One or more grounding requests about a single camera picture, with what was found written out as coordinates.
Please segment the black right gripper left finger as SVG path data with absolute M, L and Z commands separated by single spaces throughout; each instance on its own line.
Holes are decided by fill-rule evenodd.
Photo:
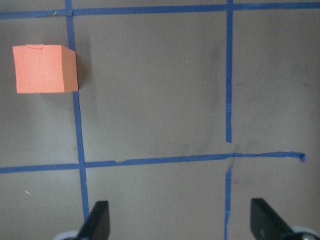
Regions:
M 107 200 L 97 201 L 79 231 L 67 231 L 54 240 L 108 240 L 110 236 L 110 210 Z

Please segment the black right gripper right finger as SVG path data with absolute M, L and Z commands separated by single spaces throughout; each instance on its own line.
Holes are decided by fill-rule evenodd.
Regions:
M 263 199 L 250 201 L 250 230 L 256 240 L 318 240 L 320 235 L 307 227 L 289 226 Z

